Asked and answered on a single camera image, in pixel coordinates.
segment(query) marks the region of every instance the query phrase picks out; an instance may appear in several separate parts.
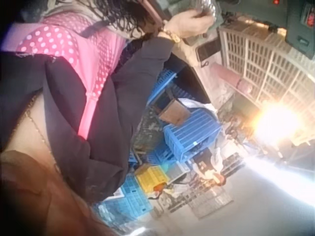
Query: wristwatch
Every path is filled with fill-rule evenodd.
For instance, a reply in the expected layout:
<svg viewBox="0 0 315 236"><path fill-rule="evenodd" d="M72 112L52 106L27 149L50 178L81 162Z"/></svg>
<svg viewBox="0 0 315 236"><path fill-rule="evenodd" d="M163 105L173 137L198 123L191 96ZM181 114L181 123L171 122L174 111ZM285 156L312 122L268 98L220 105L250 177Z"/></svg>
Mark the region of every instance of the wristwatch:
<svg viewBox="0 0 315 236"><path fill-rule="evenodd" d="M166 30L164 27L159 28L159 32L165 33L167 36L169 36L175 43L179 43L181 41L181 38L176 35L175 33L172 33L169 30Z"/></svg>

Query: blue bin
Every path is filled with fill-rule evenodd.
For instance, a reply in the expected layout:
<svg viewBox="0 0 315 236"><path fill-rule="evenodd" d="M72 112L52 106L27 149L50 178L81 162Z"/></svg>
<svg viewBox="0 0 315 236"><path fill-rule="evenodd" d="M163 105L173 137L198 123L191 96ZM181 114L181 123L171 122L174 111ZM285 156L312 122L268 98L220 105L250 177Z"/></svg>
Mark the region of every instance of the blue bin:
<svg viewBox="0 0 315 236"><path fill-rule="evenodd" d="M132 162L132 163L138 163L136 157L134 156L134 153L132 151L130 151L130 154L129 154L129 162Z"/></svg>
<svg viewBox="0 0 315 236"><path fill-rule="evenodd" d="M171 87L172 94L175 98L188 98L191 100L196 100L188 92L178 87L175 83L172 83L170 87Z"/></svg>
<svg viewBox="0 0 315 236"><path fill-rule="evenodd" d="M153 91L148 99L147 105L149 105L162 91L165 87L175 78L176 73L164 69L158 76L157 82L154 85Z"/></svg>
<svg viewBox="0 0 315 236"><path fill-rule="evenodd" d="M105 208L105 212L102 213L100 210L100 215L110 227L123 225L137 219L127 198L112 199L101 205Z"/></svg>
<svg viewBox="0 0 315 236"><path fill-rule="evenodd" d="M217 138L221 125L204 109L196 109L180 126L164 127L165 142L179 162L185 162L210 146Z"/></svg>
<svg viewBox="0 0 315 236"><path fill-rule="evenodd" d="M152 166L159 166L161 164L160 160L158 159L156 153L154 151L146 154L148 162Z"/></svg>
<svg viewBox="0 0 315 236"><path fill-rule="evenodd" d="M134 175L127 175L122 191L130 204L130 216L139 217L153 209Z"/></svg>
<svg viewBox="0 0 315 236"><path fill-rule="evenodd" d="M166 145L165 140L163 140L153 151L147 154L147 159L148 162L153 166L166 163L172 164L177 161L172 151Z"/></svg>

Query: gold necklace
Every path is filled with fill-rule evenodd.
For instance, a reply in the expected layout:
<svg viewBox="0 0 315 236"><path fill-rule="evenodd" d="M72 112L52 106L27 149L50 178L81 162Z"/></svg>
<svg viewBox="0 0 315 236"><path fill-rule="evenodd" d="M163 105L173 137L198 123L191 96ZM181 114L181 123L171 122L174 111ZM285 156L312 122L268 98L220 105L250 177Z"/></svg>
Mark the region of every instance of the gold necklace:
<svg viewBox="0 0 315 236"><path fill-rule="evenodd" d="M48 151L50 154L52 154L51 149L48 145L48 143L46 142L44 135L40 132L36 122L33 120L33 118L31 117L31 109L28 108L25 112L25 116L33 123L35 130L38 132L38 134L40 135L41 141L45 144L45 146L48 148Z"/></svg>

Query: curly dark hair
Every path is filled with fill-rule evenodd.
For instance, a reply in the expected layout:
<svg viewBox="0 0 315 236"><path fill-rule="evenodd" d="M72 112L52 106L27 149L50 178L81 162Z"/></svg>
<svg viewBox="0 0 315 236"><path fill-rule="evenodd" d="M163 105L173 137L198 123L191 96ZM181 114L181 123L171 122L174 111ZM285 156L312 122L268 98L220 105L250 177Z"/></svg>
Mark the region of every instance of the curly dark hair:
<svg viewBox="0 0 315 236"><path fill-rule="evenodd" d="M136 30L141 32L150 15L137 0L94 0L96 5L86 5L95 15L103 19L105 24L113 25L120 30L127 30L131 35Z"/></svg>

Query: woman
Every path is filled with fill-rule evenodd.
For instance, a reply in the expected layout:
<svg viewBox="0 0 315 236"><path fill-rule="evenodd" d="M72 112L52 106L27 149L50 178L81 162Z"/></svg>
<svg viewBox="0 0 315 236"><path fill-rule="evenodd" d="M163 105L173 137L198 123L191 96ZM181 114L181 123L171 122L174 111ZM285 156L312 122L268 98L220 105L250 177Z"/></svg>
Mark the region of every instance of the woman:
<svg viewBox="0 0 315 236"><path fill-rule="evenodd" d="M76 221L91 218L83 200L101 201L124 182L130 139L174 41L213 23L198 14L174 16L116 74L124 40L108 29L85 39L64 18L52 23L56 17L8 33L1 53L2 182L22 215L33 212L28 220L37 230L87 234L87 224ZM86 21L76 20L84 30Z"/></svg>

